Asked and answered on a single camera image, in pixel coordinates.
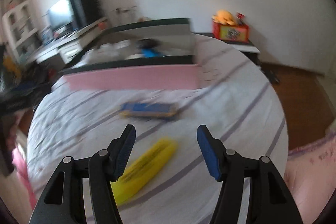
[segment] red box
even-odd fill
[[[248,25],[223,25],[212,21],[212,33],[219,40],[249,42]]]

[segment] orange plush toy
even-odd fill
[[[221,23],[223,25],[231,25],[231,26],[237,25],[233,15],[225,10],[218,10],[217,15],[213,15],[212,19],[214,20],[214,22]]]

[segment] round table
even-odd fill
[[[201,85],[197,90],[70,90],[61,78],[33,118],[28,136],[27,168],[37,197],[63,157],[90,157],[133,124],[137,139],[129,162],[157,140],[169,136],[179,148],[172,159],[127,204],[119,207],[124,223],[209,223],[221,183],[209,175],[196,140],[205,124],[244,157],[269,156],[283,175],[288,153],[281,104],[267,78],[230,45],[195,35]],[[121,118],[126,101],[175,102],[177,121]],[[93,223],[88,181],[84,180],[88,223]],[[238,223],[245,223],[249,180],[244,183]]]

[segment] silver screw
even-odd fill
[[[107,155],[107,150],[106,149],[102,149],[102,150],[100,150],[99,152],[98,152],[98,155],[99,156],[106,156]]]
[[[225,152],[228,154],[228,155],[234,155],[236,153],[236,151],[234,151],[233,149],[231,148],[228,148],[227,150],[225,150]]]
[[[65,157],[64,159],[63,159],[63,162],[65,163],[65,164],[68,164],[70,161],[72,161],[72,158],[71,157]]]
[[[261,161],[267,164],[267,163],[270,162],[270,159],[269,159],[269,157],[267,157],[267,156],[262,156],[262,157],[261,157]]]

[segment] wooden floor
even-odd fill
[[[300,69],[263,64],[280,80],[273,85],[285,112],[289,149],[302,146],[325,136],[334,121],[326,94],[316,75]]]

